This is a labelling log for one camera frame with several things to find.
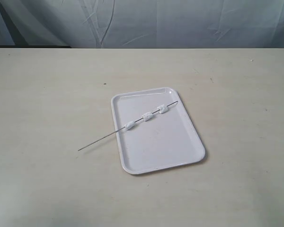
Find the white paper roll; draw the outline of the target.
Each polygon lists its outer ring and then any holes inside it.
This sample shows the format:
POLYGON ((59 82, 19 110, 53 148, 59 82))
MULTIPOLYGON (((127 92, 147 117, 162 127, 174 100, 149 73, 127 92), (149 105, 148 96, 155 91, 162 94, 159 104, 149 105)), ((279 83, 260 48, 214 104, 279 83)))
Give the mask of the white paper roll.
POLYGON ((148 120, 150 120, 153 117, 153 113, 152 112, 147 112, 145 114, 142 115, 142 119, 146 122, 148 120))
POLYGON ((167 105, 160 105, 157 107, 157 112, 163 114, 169 110, 167 105))
POLYGON ((126 130, 130 130, 130 129, 133 128, 135 125, 136 125, 136 123, 135 123, 134 121, 130 121, 130 122, 128 122, 128 123, 126 123, 126 124, 124 125, 124 128, 125 128, 126 130))

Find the thin metal skewer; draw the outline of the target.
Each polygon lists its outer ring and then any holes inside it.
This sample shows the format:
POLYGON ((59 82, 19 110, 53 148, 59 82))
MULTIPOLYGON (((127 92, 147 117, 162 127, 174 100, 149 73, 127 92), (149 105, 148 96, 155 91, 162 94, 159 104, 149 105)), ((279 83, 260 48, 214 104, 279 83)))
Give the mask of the thin metal skewer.
MULTIPOLYGON (((178 103, 178 100, 177 100, 177 101, 174 101, 174 102, 172 102, 172 103, 170 103, 170 104, 168 104, 167 106, 168 106, 168 108, 169 108, 169 107, 171 107, 171 106, 173 106, 173 105, 176 105, 177 103, 178 103)), ((157 110, 152 111, 152 113, 153 113, 153 117, 154 117, 155 114, 158 114, 157 110)), ((135 122, 136 125, 137 125, 137 124, 138 124, 139 122, 141 122, 141 121, 144 121, 144 120, 142 119, 142 116, 141 116, 139 119, 135 120, 134 122, 135 122)), ((78 149, 78 151, 82 151, 83 149, 86 149, 86 148, 88 148, 88 147, 90 147, 90 146, 92 146, 92 145, 94 145, 94 144, 100 142, 101 140, 106 139, 107 137, 109 137, 109 136, 111 136, 111 135, 114 135, 114 134, 116 134, 116 133, 118 133, 118 132, 120 132, 120 131, 122 131, 122 130, 126 130, 126 129, 124 128, 124 126, 122 126, 121 128, 118 128, 117 130, 114 130, 112 133, 110 133, 110 134, 108 134, 108 135, 106 135, 106 136, 103 136, 103 137, 101 137, 100 139, 98 139, 98 140, 96 140, 96 141, 93 141, 92 143, 90 143, 90 144, 88 144, 88 145, 86 145, 86 146, 84 146, 84 147, 78 149)))

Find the white rectangular plastic tray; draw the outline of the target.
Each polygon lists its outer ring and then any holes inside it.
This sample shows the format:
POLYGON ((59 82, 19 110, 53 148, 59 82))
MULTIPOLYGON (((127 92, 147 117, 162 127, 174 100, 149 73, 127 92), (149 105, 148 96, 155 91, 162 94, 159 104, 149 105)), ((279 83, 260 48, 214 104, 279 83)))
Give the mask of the white rectangular plastic tray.
POLYGON ((169 87, 118 94, 111 99, 117 130, 160 105, 177 101, 163 114, 116 133, 123 169, 132 175, 189 165, 205 157, 205 147, 177 91, 169 87))

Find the grey-blue backdrop cloth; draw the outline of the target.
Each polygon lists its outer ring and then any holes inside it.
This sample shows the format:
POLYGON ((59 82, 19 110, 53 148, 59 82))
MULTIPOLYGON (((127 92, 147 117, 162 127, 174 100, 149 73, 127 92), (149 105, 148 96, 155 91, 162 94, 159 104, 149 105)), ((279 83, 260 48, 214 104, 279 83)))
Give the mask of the grey-blue backdrop cloth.
POLYGON ((284 0, 0 0, 0 46, 284 48, 284 0))

